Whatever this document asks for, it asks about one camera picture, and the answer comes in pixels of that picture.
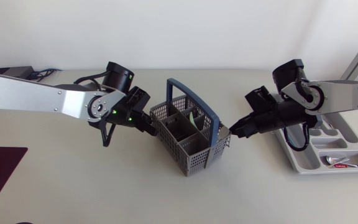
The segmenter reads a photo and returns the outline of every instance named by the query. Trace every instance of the tray compartment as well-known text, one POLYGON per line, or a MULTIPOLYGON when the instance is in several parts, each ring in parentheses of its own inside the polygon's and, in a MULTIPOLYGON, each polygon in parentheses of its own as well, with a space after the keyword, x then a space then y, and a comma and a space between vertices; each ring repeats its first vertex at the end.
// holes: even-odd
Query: tray compartment
MULTIPOLYGON (((304 141, 300 142, 299 139, 304 139, 302 127, 300 125, 293 125, 287 127, 288 137, 292 144, 296 147, 304 145, 304 141)), ((304 151, 297 152, 292 150, 296 163, 303 169, 313 170, 320 167, 320 162, 317 155, 314 153, 313 147, 309 145, 304 151)))
POLYGON ((313 128, 309 130, 310 136, 320 136, 321 130, 317 128, 313 128))
POLYGON ((346 141, 358 143, 358 137, 340 114, 325 114, 323 120, 330 124, 334 129, 338 129, 346 141))
POLYGON ((347 144, 341 138, 311 138, 310 142, 318 149, 345 149, 347 144))
POLYGON ((331 128, 327 122, 323 122, 323 125, 321 125, 321 130, 323 131, 324 134, 328 136, 338 135, 338 130, 331 128))
POLYGON ((328 162, 326 160, 326 156, 330 156, 332 158, 338 158, 338 159, 342 159, 342 158, 349 158, 350 160, 346 161, 347 163, 350 164, 356 164, 358 165, 358 150, 351 150, 351 151, 320 151, 319 152, 319 158, 321 160, 321 162, 328 166, 328 162))

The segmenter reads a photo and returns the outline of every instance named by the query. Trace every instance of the metal utensil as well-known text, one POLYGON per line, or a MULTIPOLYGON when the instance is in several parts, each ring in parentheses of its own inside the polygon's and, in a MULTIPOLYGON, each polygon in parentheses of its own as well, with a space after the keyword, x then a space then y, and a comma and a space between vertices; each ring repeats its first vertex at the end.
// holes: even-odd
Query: metal utensil
POLYGON ((228 134, 230 130, 226 126, 221 127, 221 130, 219 131, 219 139, 218 141, 224 139, 228 134))
POLYGON ((339 161, 337 161, 337 162, 334 162, 333 164, 331 164, 331 165, 329 165, 328 166, 328 168, 332 168, 332 167, 334 167, 336 164, 341 164, 341 163, 343 163, 343 162, 346 162, 346 161, 348 161, 348 160, 350 160, 349 158, 342 158, 341 160, 339 160, 339 161))
MULTIPOLYGON (((337 161, 339 161, 338 158, 333 158, 331 156, 326 156, 326 160, 328 162, 329 165, 332 165, 334 163, 336 163, 337 161)), ((356 164, 351 164, 351 163, 348 163, 348 162, 341 162, 341 164, 344 164, 344 165, 347 165, 347 166, 351 166, 351 167, 358 167, 358 165, 356 164)))

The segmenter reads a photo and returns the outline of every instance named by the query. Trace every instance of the silver metal arm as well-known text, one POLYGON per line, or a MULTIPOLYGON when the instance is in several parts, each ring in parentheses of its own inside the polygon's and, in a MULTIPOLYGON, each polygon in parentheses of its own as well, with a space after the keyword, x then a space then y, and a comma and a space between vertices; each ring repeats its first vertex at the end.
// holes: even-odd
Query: silver metal arm
POLYGON ((305 92, 313 97, 308 102, 303 98, 294 82, 282 89, 287 96, 305 107, 310 115, 358 110, 358 82, 335 80, 303 83, 305 92))
POLYGON ((66 90, 0 75, 0 109, 63 113, 97 122, 123 97, 125 94, 118 90, 66 90))

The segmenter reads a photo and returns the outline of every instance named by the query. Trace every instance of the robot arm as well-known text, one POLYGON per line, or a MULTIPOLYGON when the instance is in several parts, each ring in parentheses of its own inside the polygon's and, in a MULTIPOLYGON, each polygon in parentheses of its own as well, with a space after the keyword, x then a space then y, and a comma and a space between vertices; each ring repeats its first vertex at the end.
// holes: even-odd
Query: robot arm
POLYGON ((276 68, 273 79, 280 95, 274 97, 264 86, 246 95, 254 112, 230 128, 239 138, 280 128, 286 133, 286 127, 302 123, 305 145, 298 148, 289 144, 302 151, 308 145, 308 129, 321 126, 321 114, 358 109, 358 82, 309 82, 300 59, 276 68))
POLYGON ((142 111, 150 96, 137 86, 129 91, 133 77, 130 70, 112 62, 104 73, 76 81, 94 81, 85 86, 50 86, 0 75, 0 109, 63 113, 85 120, 101 130, 106 147, 117 124, 155 136, 150 116, 142 111), (104 77, 102 85, 94 80, 98 77, 104 77), (112 124, 108 133, 107 123, 112 124))
POLYGON ((295 83, 286 86, 282 92, 305 107, 310 115, 358 110, 358 81, 309 82, 304 83, 304 89, 313 96, 312 102, 307 102, 297 92, 295 83))

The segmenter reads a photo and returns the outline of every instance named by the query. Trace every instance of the dishwasher cutlery basket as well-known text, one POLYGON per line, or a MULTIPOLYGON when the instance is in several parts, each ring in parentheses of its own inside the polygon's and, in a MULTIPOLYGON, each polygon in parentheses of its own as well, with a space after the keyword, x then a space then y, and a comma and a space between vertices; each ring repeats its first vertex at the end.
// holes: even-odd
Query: dishwasher cutlery basket
POLYGON ((152 107, 150 115, 158 138, 186 176, 207 168, 229 146, 231 133, 215 112, 173 78, 167 80, 167 101, 152 107), (172 99, 173 86, 185 95, 172 99))

